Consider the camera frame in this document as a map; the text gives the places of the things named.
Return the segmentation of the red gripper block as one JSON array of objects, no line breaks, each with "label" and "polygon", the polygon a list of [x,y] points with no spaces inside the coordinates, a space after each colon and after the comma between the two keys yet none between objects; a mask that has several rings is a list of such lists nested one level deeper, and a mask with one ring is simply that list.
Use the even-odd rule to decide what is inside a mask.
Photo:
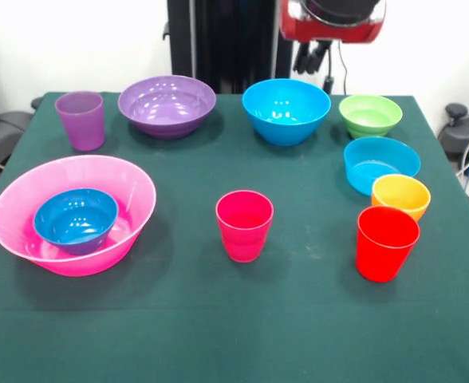
[{"label": "red gripper block", "polygon": [[[316,73],[330,53],[331,41],[344,43],[370,43],[381,31],[386,14],[387,2],[378,1],[367,20],[352,24],[334,24],[320,19],[307,9],[303,1],[280,1],[280,31],[287,40],[299,41],[293,71],[303,74]],[[309,42],[318,41],[309,53]]]}]

